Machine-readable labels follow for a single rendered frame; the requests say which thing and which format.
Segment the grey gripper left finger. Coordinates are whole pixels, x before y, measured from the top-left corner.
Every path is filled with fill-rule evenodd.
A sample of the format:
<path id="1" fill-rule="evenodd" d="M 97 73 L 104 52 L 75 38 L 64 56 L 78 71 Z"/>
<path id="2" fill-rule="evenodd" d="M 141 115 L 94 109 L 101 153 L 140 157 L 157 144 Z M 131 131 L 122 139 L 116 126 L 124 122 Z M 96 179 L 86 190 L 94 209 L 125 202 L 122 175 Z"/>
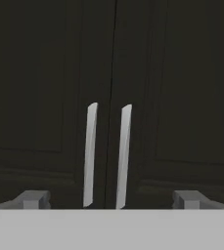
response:
<path id="1" fill-rule="evenodd" d="M 26 190 L 15 199 L 0 203 L 0 209 L 50 209 L 49 190 Z"/>

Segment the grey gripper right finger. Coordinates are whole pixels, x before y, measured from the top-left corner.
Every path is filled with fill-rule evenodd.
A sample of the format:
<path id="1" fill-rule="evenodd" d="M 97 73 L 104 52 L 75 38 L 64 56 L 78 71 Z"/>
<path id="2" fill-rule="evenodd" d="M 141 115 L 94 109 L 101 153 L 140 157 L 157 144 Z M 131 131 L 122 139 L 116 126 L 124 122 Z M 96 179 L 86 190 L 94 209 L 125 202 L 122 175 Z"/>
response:
<path id="1" fill-rule="evenodd" d="M 211 200 L 197 190 L 174 190 L 173 209 L 224 209 L 224 203 Z"/>

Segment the dark cabinet door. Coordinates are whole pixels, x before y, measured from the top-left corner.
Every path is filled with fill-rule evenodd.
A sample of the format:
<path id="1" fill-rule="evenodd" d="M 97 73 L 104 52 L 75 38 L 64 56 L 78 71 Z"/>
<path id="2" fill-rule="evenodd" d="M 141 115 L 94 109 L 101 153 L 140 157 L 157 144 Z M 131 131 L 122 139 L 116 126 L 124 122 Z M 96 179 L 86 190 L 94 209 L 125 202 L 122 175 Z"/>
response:
<path id="1" fill-rule="evenodd" d="M 174 190 L 224 203 L 224 0 L 117 0 L 106 205 L 116 203 L 121 109 L 132 105 L 124 209 Z"/>
<path id="2" fill-rule="evenodd" d="M 105 205 L 115 0 L 0 0 L 0 203 L 49 190 L 55 209 Z M 87 108 L 98 104 L 93 203 Z"/>

